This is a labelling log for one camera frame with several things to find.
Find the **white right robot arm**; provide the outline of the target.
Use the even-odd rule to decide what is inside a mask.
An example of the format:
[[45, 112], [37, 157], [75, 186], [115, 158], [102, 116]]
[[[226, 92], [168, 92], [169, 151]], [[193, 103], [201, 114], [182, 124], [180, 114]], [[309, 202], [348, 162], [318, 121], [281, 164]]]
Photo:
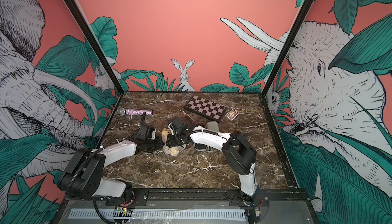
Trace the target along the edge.
[[256, 193], [256, 150], [240, 131], [215, 132], [196, 124], [187, 124], [180, 118], [171, 121], [168, 128], [175, 142], [185, 144], [191, 141], [221, 151], [229, 166], [238, 173], [242, 193], [247, 196]]

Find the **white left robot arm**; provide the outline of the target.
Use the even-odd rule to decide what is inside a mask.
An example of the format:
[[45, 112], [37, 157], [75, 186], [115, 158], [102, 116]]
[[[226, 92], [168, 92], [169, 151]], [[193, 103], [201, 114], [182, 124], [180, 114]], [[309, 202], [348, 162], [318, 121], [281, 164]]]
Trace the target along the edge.
[[162, 140], [156, 133], [156, 128], [140, 125], [127, 140], [108, 147], [77, 150], [62, 173], [57, 187], [64, 191], [66, 200], [106, 199], [108, 202], [129, 205], [135, 198], [132, 184], [104, 178], [104, 168], [138, 153], [160, 149]]

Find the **black zippered umbrella case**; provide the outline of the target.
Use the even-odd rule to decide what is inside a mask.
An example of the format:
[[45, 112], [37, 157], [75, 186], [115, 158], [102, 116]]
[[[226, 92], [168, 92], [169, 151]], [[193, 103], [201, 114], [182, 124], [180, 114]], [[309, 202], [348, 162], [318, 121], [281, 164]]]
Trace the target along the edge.
[[205, 145], [205, 144], [199, 144], [199, 143], [195, 143], [194, 144], [194, 148], [197, 151], [203, 152], [208, 150], [209, 146]]

